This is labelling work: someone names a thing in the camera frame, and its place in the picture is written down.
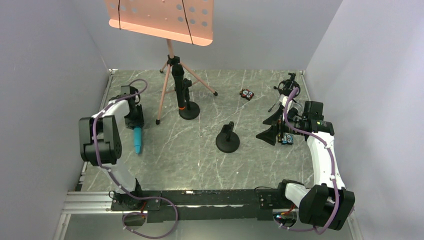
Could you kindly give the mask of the blue microphone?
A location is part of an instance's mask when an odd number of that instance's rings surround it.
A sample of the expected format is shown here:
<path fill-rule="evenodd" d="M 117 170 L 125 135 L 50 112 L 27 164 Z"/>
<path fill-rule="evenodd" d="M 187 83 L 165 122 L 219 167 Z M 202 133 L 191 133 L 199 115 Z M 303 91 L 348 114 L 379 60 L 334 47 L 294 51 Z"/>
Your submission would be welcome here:
<path fill-rule="evenodd" d="M 133 144 L 134 144 L 135 153 L 137 155 L 142 152 L 142 148 L 143 148 L 142 141 L 143 141 L 142 128 L 141 127 L 135 127 L 133 129 Z"/>

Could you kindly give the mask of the small black mic stand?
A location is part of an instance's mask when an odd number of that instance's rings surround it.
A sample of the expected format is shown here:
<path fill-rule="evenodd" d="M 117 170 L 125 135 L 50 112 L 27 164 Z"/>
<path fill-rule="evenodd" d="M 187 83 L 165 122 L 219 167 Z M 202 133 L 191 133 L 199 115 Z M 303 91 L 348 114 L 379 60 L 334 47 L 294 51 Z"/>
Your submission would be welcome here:
<path fill-rule="evenodd" d="M 224 124 L 215 139 L 217 148 L 223 153 L 233 153 L 240 146 L 240 138 L 235 132 L 233 132 L 233 128 L 233 121 L 230 121 L 228 124 Z"/>

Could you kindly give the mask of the black round-base mic stand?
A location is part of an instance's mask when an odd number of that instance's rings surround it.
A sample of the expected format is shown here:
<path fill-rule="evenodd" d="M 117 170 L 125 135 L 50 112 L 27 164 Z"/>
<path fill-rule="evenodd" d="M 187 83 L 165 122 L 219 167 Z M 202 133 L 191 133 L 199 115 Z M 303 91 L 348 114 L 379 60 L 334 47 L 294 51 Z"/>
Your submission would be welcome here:
<path fill-rule="evenodd" d="M 178 101 L 178 113 L 185 120 L 193 120 L 200 114 L 200 107 L 197 103 L 190 101 L 190 87 L 192 81 L 184 78 L 180 81 L 179 89 L 176 90 Z"/>

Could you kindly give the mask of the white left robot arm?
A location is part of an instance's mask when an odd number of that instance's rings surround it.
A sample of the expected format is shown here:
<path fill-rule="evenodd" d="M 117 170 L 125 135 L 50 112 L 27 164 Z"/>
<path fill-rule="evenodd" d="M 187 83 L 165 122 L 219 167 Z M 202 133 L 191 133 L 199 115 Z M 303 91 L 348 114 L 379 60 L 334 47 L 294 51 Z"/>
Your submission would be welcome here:
<path fill-rule="evenodd" d="M 78 121 L 80 155 L 83 161 L 99 168 L 115 185 L 118 198 L 139 199 L 141 186 L 121 160 L 123 145 L 118 124 L 133 131 L 136 154 L 142 151 L 143 108 L 137 97 L 137 88 L 124 85 L 120 94 L 110 99 L 100 112 Z"/>

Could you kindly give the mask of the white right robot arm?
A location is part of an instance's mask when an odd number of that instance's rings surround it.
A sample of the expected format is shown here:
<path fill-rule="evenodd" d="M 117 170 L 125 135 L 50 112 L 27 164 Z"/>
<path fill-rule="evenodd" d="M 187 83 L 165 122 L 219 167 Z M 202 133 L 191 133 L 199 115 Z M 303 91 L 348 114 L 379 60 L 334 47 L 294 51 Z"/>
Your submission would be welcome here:
<path fill-rule="evenodd" d="M 334 151 L 333 124 L 324 119 L 324 104 L 306 101 L 300 105 L 283 100 L 279 109 L 263 121 L 269 129 L 256 137 L 270 145 L 283 141 L 283 135 L 303 136 L 310 151 L 313 186 L 284 179 L 276 192 L 298 209 L 298 219 L 322 234 L 325 230 L 340 230 L 355 204 L 355 194 L 346 189 L 340 176 Z"/>

